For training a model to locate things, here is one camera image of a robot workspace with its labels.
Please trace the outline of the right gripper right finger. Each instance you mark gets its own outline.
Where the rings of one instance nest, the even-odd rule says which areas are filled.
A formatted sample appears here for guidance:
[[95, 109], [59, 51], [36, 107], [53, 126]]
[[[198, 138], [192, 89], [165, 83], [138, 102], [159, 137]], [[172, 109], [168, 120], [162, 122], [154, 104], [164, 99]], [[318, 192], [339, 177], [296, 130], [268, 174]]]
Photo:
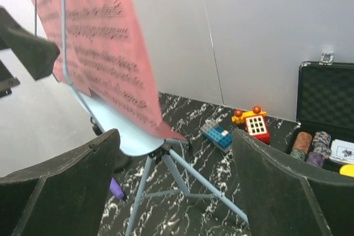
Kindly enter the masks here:
[[252, 235], [353, 235], [353, 178], [299, 161], [240, 129], [232, 150]]

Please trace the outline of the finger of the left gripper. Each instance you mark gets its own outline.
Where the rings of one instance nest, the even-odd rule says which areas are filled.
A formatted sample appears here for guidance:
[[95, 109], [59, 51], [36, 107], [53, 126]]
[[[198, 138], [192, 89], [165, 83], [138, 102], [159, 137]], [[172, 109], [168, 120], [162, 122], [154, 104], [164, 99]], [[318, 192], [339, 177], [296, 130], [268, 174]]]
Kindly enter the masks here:
[[58, 46], [23, 29], [1, 7], [1, 50], [11, 49], [34, 80], [50, 76], [60, 55]]

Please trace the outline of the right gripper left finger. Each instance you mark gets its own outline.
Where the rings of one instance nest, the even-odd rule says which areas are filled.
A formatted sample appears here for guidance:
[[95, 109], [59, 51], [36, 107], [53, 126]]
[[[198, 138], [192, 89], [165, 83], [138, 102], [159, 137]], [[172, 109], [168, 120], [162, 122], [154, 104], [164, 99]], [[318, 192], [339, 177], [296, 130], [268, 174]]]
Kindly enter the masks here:
[[97, 235], [119, 144], [111, 129], [1, 178], [1, 235]]

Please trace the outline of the purple toy microphone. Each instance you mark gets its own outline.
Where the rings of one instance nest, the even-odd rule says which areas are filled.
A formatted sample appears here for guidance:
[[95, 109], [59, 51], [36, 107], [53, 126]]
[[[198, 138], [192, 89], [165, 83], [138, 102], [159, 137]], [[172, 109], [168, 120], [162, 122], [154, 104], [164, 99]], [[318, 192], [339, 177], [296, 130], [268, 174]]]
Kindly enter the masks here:
[[115, 180], [114, 177], [111, 179], [110, 191], [115, 196], [115, 198], [118, 200], [125, 201], [127, 199], [125, 192], [122, 190], [120, 184]]

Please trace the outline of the pink sheet music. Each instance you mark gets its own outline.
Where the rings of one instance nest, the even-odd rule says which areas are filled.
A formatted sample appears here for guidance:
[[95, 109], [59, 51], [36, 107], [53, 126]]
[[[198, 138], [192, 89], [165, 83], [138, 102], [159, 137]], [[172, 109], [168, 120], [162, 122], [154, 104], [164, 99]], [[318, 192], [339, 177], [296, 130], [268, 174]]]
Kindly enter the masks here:
[[180, 139], [163, 121], [158, 91], [132, 0], [32, 0], [49, 40], [66, 51], [53, 68], [65, 82], [98, 95], [147, 133]]

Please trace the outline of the light blue music stand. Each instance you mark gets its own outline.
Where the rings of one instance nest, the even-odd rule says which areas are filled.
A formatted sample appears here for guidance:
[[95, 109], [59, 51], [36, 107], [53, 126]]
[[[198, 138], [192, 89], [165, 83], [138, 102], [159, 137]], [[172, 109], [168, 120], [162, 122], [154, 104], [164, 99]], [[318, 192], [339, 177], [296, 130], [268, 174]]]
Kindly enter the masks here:
[[[247, 215], [238, 208], [232, 201], [212, 185], [206, 178], [204, 178], [197, 170], [195, 170], [183, 156], [172, 148], [173, 145], [179, 145], [181, 148], [190, 147], [187, 140], [178, 139], [164, 139], [157, 138], [145, 132], [142, 128], [134, 124], [131, 120], [122, 115], [119, 111], [114, 110], [109, 104], [98, 99], [97, 97], [87, 97], [80, 93], [77, 89], [73, 90], [80, 103], [89, 112], [91, 117], [96, 121], [98, 127], [105, 131], [108, 126], [116, 125], [118, 127], [121, 144], [120, 152], [126, 156], [137, 158], [144, 156], [146, 158], [142, 177], [140, 178], [136, 197], [132, 211], [130, 213], [129, 222], [125, 234], [131, 235], [134, 229], [134, 223], [140, 202], [144, 198], [159, 197], [164, 195], [173, 195], [183, 193], [186, 197], [194, 198], [218, 198], [223, 202], [232, 212], [235, 212], [244, 222], [248, 221]], [[145, 185], [150, 174], [152, 163], [161, 159], [171, 172], [174, 180], [179, 186], [177, 190], [166, 190], [155, 193], [145, 193]], [[191, 193], [189, 188], [189, 181], [187, 177], [182, 177], [177, 166], [181, 165], [184, 170], [192, 174], [201, 184], [203, 184], [209, 191], [209, 194]]]

